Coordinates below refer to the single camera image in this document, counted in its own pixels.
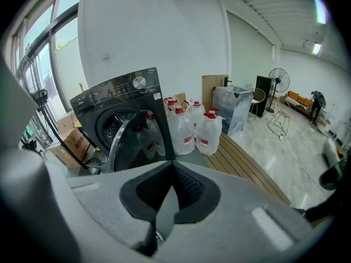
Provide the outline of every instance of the red label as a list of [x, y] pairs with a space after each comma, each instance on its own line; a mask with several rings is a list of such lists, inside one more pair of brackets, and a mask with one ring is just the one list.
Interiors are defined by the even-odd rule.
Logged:
[[208, 140], [205, 140], [205, 139], [202, 139], [200, 138], [200, 144], [204, 147], [207, 147], [208, 146]]
[[194, 135], [189, 136], [188, 138], [184, 139], [184, 145], [188, 145], [189, 143], [191, 143], [194, 139]]

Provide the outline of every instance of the washing machine knob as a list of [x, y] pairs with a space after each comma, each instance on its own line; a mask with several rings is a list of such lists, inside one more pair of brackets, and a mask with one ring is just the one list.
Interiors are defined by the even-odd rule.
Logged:
[[133, 86], [135, 87], [135, 89], [144, 89], [146, 86], [146, 80], [143, 77], [136, 77], [133, 80]]

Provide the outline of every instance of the cardboard box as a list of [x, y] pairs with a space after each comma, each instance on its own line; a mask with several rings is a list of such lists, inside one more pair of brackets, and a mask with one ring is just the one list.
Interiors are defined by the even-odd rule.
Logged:
[[72, 121], [73, 111], [64, 114], [56, 123], [60, 136], [66, 136], [70, 131], [74, 129]]
[[78, 121], [76, 114], [73, 111], [71, 111], [71, 112], [64, 114], [57, 121], [57, 127], [58, 127], [58, 131], [59, 131], [59, 135], [65, 136], [71, 130], [76, 129], [76, 128], [81, 128], [82, 125]]
[[228, 75], [202, 76], [202, 104], [206, 112], [212, 107], [213, 88], [223, 87], [225, 77], [228, 77]]
[[183, 104], [184, 100], [186, 100], [185, 93], [176, 94], [175, 97], [178, 99], [181, 105]]
[[[62, 140], [80, 161], [84, 161], [84, 159], [88, 156], [90, 143], [79, 130], [71, 130], [62, 137]], [[80, 168], [80, 165], [66, 151], [66, 149], [61, 146], [60, 143], [52, 145], [49, 148], [49, 151], [68, 169]]]

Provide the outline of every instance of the ceiling light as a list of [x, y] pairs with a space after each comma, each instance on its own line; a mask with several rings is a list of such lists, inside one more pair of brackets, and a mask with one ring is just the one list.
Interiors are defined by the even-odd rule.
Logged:
[[326, 24], [327, 22], [327, 10], [322, 0], [314, 0], [317, 9], [317, 22], [320, 24]]
[[319, 52], [320, 47], [322, 47], [321, 44], [318, 44], [318, 43], [315, 43], [315, 44], [314, 44], [313, 53], [314, 53], [315, 55]]

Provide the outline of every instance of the wooden floor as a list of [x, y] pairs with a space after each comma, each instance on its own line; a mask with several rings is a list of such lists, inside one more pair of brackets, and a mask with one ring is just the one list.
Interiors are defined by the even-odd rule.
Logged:
[[290, 205], [273, 179], [226, 134], [221, 134], [217, 152], [204, 157], [210, 168], [252, 181], [273, 197]]

